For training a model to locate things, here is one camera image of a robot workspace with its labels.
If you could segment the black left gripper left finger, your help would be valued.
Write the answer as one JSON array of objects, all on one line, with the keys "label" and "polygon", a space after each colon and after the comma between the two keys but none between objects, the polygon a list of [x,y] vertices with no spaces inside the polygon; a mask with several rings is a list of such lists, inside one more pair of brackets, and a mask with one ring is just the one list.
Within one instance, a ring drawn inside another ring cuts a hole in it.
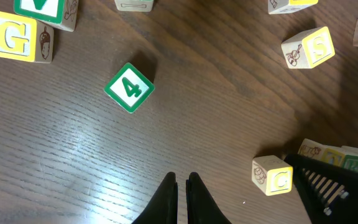
[{"label": "black left gripper left finger", "polygon": [[174,172],[168,172],[158,189],[132,224],[177,224],[178,184]]}]

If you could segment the yellow C block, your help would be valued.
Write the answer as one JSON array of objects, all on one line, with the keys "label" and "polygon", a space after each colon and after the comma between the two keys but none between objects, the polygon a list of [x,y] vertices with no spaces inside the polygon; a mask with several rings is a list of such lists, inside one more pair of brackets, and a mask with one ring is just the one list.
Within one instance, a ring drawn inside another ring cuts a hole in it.
[{"label": "yellow C block", "polygon": [[293,167],[274,155],[255,157],[251,180],[266,196],[289,193],[293,185]]}]

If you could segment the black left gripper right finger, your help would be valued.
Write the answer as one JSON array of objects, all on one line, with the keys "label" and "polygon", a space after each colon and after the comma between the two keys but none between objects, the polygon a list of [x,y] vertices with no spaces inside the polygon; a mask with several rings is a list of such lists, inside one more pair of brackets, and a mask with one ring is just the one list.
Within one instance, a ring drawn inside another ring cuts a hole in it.
[{"label": "black left gripper right finger", "polygon": [[186,180],[186,202],[188,224],[231,224],[196,172]]}]

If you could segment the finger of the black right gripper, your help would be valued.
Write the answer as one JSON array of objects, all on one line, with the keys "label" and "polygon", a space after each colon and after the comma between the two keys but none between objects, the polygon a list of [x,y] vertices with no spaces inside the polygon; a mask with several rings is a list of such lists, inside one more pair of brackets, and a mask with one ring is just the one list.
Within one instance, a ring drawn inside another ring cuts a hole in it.
[{"label": "finger of the black right gripper", "polygon": [[311,223],[358,224],[358,173],[298,154],[285,162]]}]

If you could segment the yellow O block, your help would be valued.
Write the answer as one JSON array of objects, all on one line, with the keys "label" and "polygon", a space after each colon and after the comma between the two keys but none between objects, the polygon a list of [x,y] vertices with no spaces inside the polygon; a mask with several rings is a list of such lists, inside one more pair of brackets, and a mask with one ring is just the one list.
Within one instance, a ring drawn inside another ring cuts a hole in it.
[{"label": "yellow O block", "polygon": [[334,166],[341,166],[346,156],[343,150],[338,147],[327,146],[310,139],[303,140],[298,154]]}]

